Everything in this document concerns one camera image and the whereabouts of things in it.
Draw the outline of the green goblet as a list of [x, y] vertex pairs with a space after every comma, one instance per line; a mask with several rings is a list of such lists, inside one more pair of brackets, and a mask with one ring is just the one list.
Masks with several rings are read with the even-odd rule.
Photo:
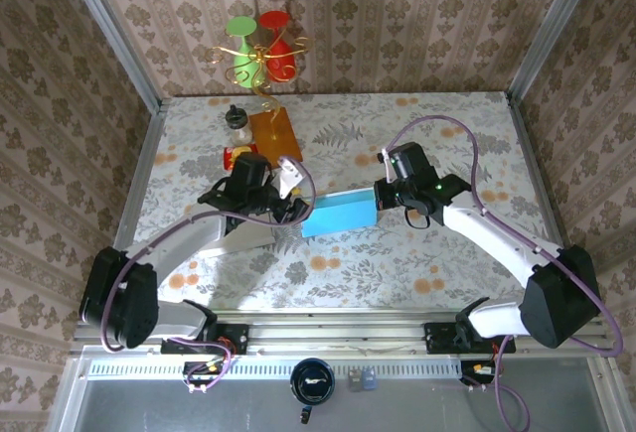
[[248, 42], [248, 37], [257, 28], [256, 22], [247, 16], [231, 18], [226, 26], [226, 31], [231, 37], [238, 38], [238, 52], [234, 55], [231, 68], [232, 81], [244, 88], [252, 89], [263, 83], [263, 74], [258, 73], [259, 62], [256, 61], [255, 50]]

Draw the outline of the blue paper box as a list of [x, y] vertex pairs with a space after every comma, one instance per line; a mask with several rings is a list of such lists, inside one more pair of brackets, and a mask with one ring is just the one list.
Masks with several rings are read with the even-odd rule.
[[378, 220], [371, 188], [319, 196], [310, 217], [301, 225], [303, 238], [374, 226]]

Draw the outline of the grey metal panel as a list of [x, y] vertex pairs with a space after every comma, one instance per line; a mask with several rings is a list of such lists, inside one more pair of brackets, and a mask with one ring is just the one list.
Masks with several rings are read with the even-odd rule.
[[89, 380], [85, 367], [55, 432], [610, 432], [588, 363], [504, 361], [502, 391], [457, 379], [377, 379], [332, 396], [300, 423], [285, 380], [221, 379], [207, 392], [180, 380]]

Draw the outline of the black cup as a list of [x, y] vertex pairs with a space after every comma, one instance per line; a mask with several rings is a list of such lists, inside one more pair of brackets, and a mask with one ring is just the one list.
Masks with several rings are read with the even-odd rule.
[[301, 360], [293, 368], [289, 382], [293, 396], [302, 404], [303, 425], [309, 423], [312, 409], [332, 396], [336, 385], [332, 367], [317, 358]]

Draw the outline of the aluminium frame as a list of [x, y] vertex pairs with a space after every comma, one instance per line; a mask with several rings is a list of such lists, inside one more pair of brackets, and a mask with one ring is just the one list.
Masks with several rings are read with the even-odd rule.
[[[114, 244], [130, 242], [136, 229], [143, 197], [150, 179], [150, 156], [155, 153], [164, 127], [170, 101], [159, 100], [141, 73], [140, 63], [132, 55], [116, 27], [104, 0], [84, 0], [89, 12], [105, 29], [116, 56], [132, 73], [133, 83], [141, 88], [142, 98], [151, 109], [151, 121], [143, 142], [131, 191], [126, 199]], [[249, 325], [248, 346], [238, 359], [291, 359], [314, 357], [330, 360], [419, 360], [459, 359], [460, 365], [475, 359], [475, 354], [431, 355], [426, 350], [422, 325], [427, 322], [455, 322], [449, 309], [309, 309], [307, 311], [227, 310], [217, 313], [218, 323]]]

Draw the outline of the small grey blue box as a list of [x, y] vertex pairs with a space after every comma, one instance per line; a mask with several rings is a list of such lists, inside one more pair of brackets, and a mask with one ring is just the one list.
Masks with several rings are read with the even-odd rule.
[[375, 390], [377, 375], [373, 367], [353, 368], [348, 372], [348, 386], [352, 392]]

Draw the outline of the red snack packet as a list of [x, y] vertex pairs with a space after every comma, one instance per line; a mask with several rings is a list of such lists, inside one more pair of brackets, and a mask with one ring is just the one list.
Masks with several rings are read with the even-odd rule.
[[224, 169], [226, 171], [231, 171], [234, 168], [234, 164], [238, 156], [249, 152], [257, 152], [257, 148], [253, 143], [242, 146], [225, 147], [223, 153]]

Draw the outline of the glass jar with black lid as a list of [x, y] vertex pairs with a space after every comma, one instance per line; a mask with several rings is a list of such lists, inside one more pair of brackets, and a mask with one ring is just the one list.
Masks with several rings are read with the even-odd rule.
[[225, 120], [235, 146], [243, 146], [252, 142], [249, 119], [244, 109], [232, 104], [225, 114]]

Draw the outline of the red goblet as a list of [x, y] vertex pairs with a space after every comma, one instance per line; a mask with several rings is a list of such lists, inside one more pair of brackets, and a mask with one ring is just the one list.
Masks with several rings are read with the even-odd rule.
[[291, 47], [284, 40], [289, 15], [283, 11], [264, 12], [259, 18], [262, 28], [272, 33], [273, 40], [266, 50], [266, 68], [269, 78], [275, 82], [288, 82], [296, 74], [296, 64]]

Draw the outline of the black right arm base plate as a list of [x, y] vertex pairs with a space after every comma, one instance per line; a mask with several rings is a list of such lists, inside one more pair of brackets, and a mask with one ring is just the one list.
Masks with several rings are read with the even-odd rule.
[[456, 322], [427, 322], [422, 328], [426, 350], [431, 355], [486, 355], [500, 348], [504, 341], [504, 336], [481, 338], [470, 327]]

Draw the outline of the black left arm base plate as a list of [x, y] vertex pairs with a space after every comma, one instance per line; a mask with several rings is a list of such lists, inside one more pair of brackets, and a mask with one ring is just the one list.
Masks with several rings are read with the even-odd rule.
[[162, 355], [222, 355], [224, 351], [218, 347], [203, 346], [203, 343], [216, 343], [224, 345], [233, 356], [244, 356], [248, 346], [249, 325], [214, 323], [206, 326], [194, 339], [188, 342], [194, 346], [175, 343], [164, 340], [161, 345]]

